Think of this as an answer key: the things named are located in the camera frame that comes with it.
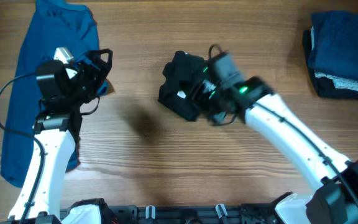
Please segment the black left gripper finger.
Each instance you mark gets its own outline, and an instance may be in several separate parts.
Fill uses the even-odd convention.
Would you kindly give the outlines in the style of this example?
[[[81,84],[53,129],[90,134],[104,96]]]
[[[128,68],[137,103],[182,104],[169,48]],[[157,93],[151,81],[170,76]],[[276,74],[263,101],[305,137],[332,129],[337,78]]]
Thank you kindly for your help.
[[[96,62],[99,70],[105,74],[108,74],[112,69],[112,56],[113,51],[111,49],[102,49],[96,51]]]
[[[75,59],[73,66],[74,67],[100,67],[100,50],[89,50],[84,54],[80,55],[77,59]]]

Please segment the black t-shirt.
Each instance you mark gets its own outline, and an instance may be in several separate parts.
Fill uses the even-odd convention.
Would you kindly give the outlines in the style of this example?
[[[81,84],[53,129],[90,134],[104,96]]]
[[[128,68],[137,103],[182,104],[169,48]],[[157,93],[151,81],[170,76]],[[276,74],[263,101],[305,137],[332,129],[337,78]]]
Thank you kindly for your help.
[[[200,109],[190,99],[190,91],[203,76],[203,57],[176,51],[163,69],[165,83],[160,86],[158,102],[187,121],[196,121]]]

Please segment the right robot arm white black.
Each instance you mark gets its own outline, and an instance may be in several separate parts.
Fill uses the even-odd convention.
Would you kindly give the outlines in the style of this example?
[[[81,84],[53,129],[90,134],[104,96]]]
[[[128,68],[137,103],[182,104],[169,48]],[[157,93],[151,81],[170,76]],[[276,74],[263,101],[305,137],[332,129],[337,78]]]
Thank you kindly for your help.
[[[358,223],[358,160],[326,144],[262,79],[245,80],[220,52],[201,68],[191,98],[222,124],[227,114],[271,142],[301,173],[312,193],[290,193],[274,206],[281,223]]]

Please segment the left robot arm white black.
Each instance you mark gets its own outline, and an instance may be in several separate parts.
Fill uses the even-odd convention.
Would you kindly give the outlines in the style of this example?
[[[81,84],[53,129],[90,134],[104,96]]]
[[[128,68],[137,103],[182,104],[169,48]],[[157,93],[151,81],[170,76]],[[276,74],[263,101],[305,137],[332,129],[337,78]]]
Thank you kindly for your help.
[[[54,58],[40,64],[33,76],[43,106],[31,134],[15,131],[34,143],[20,195],[6,223],[117,223],[101,198],[82,200],[60,216],[62,186],[71,155],[78,147],[83,104],[98,99],[98,90],[112,68],[110,49],[89,50],[78,60],[59,47]]]

